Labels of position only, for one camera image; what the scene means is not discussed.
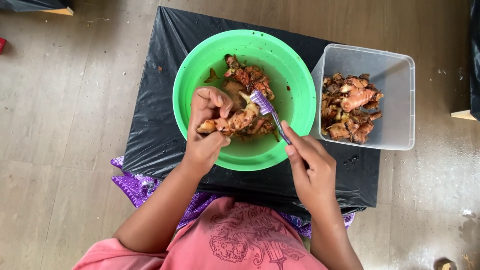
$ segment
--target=person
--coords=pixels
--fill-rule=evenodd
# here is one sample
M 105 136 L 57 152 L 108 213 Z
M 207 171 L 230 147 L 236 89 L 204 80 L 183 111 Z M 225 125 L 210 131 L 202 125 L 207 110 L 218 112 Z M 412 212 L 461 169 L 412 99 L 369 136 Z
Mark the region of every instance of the person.
M 112 238 L 94 244 L 74 270 L 363 269 L 335 198 L 336 161 L 316 139 L 298 136 L 286 121 L 281 124 L 292 142 L 285 151 L 293 182 L 312 215 L 311 252 L 274 210 L 231 197 L 214 200 L 174 236 L 200 179 L 230 143 L 220 132 L 203 136 L 196 127 L 206 119 L 228 117 L 232 106 L 232 100 L 215 87 L 195 90 L 180 164 Z

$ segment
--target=pink t-shirt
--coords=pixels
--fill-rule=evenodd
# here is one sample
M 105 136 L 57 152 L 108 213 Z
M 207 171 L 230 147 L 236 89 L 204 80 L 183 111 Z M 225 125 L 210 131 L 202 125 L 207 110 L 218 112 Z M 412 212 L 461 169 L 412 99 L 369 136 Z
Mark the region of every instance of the pink t-shirt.
M 106 239 L 94 244 L 73 269 L 160 268 L 326 269 L 278 213 L 229 197 L 216 199 L 181 228 L 165 253 L 133 252 L 117 239 Z

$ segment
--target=black trash bag covering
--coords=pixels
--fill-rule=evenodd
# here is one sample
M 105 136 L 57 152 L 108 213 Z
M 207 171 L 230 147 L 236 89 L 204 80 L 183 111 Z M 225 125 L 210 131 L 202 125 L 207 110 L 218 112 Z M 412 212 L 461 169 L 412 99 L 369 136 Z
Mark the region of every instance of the black trash bag covering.
M 67 0 L 0 0 L 0 9 L 14 11 L 58 10 L 67 8 Z
M 262 31 L 283 40 L 310 70 L 317 64 L 325 46 L 331 43 L 283 30 L 159 7 L 127 142 L 125 171 L 164 179 L 181 161 L 186 141 L 173 114 L 175 76 L 196 45 L 210 36 L 233 29 Z M 322 143 L 337 160 L 336 196 L 343 212 L 375 207 L 380 150 Z M 214 165 L 201 180 L 198 191 L 235 196 L 285 213 L 309 216 L 297 198 L 288 160 L 255 172 L 232 171 Z
M 480 0 L 471 2 L 470 42 L 470 114 L 480 121 Z

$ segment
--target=laminate floor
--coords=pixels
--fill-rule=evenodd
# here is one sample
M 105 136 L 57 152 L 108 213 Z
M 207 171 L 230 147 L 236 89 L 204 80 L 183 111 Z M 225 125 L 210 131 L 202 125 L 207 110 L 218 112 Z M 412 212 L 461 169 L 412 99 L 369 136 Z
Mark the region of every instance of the laminate floor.
M 441 257 L 480 269 L 480 123 L 449 116 L 469 109 L 467 0 L 77 0 L 74 16 L 0 11 L 0 269 L 71 268 L 133 212 L 109 160 L 125 150 L 159 4 L 410 55 L 416 144 L 382 151 L 378 206 L 357 215 L 350 240 L 365 269 L 427 270 Z

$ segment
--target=dried leaf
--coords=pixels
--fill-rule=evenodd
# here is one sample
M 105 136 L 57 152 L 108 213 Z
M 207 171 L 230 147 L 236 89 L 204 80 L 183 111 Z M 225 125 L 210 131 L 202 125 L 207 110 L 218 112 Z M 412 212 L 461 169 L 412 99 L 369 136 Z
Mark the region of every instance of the dried leaf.
M 220 78 L 217 77 L 215 70 L 213 70 L 213 68 L 210 68 L 210 77 L 204 80 L 204 83 L 211 83 L 212 81 L 219 80 L 219 79 Z

